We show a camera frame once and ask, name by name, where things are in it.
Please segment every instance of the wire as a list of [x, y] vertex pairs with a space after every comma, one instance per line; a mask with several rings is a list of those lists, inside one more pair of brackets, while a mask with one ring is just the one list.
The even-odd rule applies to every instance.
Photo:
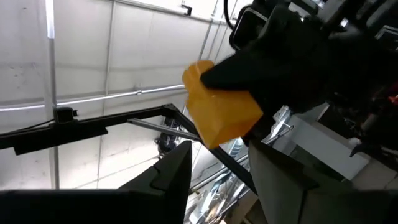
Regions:
[[38, 126], [41, 126], [41, 125], [43, 125], [43, 124], [50, 123], [50, 122], [52, 122], [52, 121], [54, 121], [54, 119], [51, 119], [51, 120], [48, 120], [48, 121], [44, 121], [44, 122], [42, 122], [42, 123], [35, 124], [35, 125], [29, 126], [29, 127], [26, 127], [26, 128], [21, 128], [21, 129], [15, 130], [15, 131], [10, 131], [10, 132], [8, 132], [8, 133], [14, 133], [14, 132], [18, 132], [18, 131], [28, 130], [28, 129], [31, 129], [31, 128], [36, 128], [36, 127], [38, 127]]
[[228, 0], [224, 0], [224, 17], [227, 25], [229, 28], [232, 30], [234, 29], [234, 26], [232, 25], [231, 21], [229, 20], [229, 14], [228, 14]]

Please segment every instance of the cable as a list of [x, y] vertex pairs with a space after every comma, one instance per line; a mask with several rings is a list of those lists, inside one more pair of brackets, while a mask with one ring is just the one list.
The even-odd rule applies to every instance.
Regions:
[[8, 132], [8, 133], [14, 133], [14, 132], [23, 131], [23, 130], [27, 130], [27, 129], [31, 129], [31, 128], [36, 128], [36, 127], [38, 127], [38, 126], [41, 126], [41, 125], [43, 125], [43, 124], [50, 123], [50, 122], [52, 122], [52, 121], [54, 121], [54, 119], [51, 119], [51, 120], [48, 120], [48, 121], [44, 121], [44, 122], [42, 122], [42, 123], [35, 124], [35, 125], [29, 126], [29, 127], [26, 127], [26, 128], [21, 128], [21, 129], [15, 130], [15, 131], [10, 131], [10, 132]]
[[231, 21], [229, 20], [229, 14], [228, 14], [228, 0], [224, 0], [224, 17], [227, 25], [229, 28], [232, 30], [234, 29], [234, 26], [232, 25]]

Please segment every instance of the yellow block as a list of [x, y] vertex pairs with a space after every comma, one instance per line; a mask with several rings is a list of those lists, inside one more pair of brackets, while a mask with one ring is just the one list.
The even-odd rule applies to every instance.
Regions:
[[208, 149], [244, 136], [262, 116], [248, 91], [207, 89], [200, 76], [212, 67], [212, 61], [199, 60], [182, 75], [188, 91], [187, 108]]

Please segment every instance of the machine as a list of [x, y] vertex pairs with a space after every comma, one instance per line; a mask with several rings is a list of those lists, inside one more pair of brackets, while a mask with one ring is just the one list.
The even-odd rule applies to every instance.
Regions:
[[[329, 102], [341, 117], [352, 121], [352, 135], [361, 140], [353, 154], [366, 153], [398, 171], [394, 139], [398, 124], [398, 2], [293, 1], [306, 16], [289, 10], [291, 3], [254, 0], [241, 10], [233, 26], [228, 2], [224, 2], [227, 24], [233, 29], [229, 42], [236, 53], [203, 72], [201, 85], [223, 90], [226, 95], [248, 92], [262, 116], [241, 136], [249, 146], [251, 172], [220, 147], [210, 152], [258, 194], [269, 223], [397, 223], [397, 192], [358, 192], [259, 140], [269, 134], [272, 116], [281, 106], [303, 113]], [[194, 113], [195, 108], [188, 109]], [[209, 122], [194, 117], [191, 122], [173, 105], [80, 121], [75, 115], [71, 108], [57, 108], [55, 122], [47, 127], [0, 134], [0, 149], [13, 147], [20, 155], [107, 134], [106, 127], [121, 123], [203, 142], [198, 127]], [[173, 119], [188, 132], [140, 120], [153, 116]], [[2, 192], [1, 216], [5, 223], [59, 221], [65, 214], [92, 221], [91, 215], [100, 212], [101, 218], [124, 217], [136, 223], [182, 223], [190, 153], [190, 142], [183, 142], [119, 190]], [[102, 212], [103, 207], [114, 209]], [[149, 207], [161, 211], [159, 216], [142, 218]]]

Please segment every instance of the black metal frame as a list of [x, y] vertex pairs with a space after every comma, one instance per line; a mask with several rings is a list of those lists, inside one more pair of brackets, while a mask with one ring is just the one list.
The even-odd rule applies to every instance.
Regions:
[[[155, 116], [172, 118], [178, 121], [188, 132], [198, 135], [195, 125], [178, 108], [173, 104], [169, 104], [81, 121], [72, 120], [62, 124], [54, 123], [43, 128], [24, 129], [0, 134], [0, 149], [13, 147], [16, 154], [21, 155], [107, 134], [106, 127], [127, 123], [129, 119], [145, 119]], [[211, 149], [210, 152], [256, 193], [251, 174], [243, 166], [220, 147]]]

